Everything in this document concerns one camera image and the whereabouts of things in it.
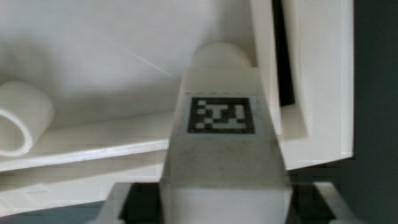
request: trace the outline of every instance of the white tube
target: white tube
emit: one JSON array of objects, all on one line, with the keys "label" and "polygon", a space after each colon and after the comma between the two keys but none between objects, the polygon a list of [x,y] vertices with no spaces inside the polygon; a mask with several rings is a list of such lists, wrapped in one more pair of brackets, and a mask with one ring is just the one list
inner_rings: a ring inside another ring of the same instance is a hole
[{"label": "white tube", "polygon": [[54,120],[54,103],[43,91],[11,81],[0,86],[0,156],[22,156]]}]

